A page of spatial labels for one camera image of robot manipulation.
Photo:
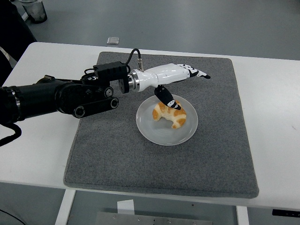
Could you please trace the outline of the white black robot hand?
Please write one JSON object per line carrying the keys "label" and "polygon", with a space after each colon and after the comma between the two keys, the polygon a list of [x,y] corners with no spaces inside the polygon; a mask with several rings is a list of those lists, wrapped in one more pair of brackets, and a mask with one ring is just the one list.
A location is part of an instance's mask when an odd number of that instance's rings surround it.
{"label": "white black robot hand", "polygon": [[147,69],[145,71],[134,70],[131,72],[134,80],[134,90],[141,92],[147,87],[154,87],[155,96],[166,106],[180,110],[172,94],[164,87],[166,84],[181,82],[191,77],[203,77],[210,79],[205,72],[195,69],[187,64],[166,64]]}

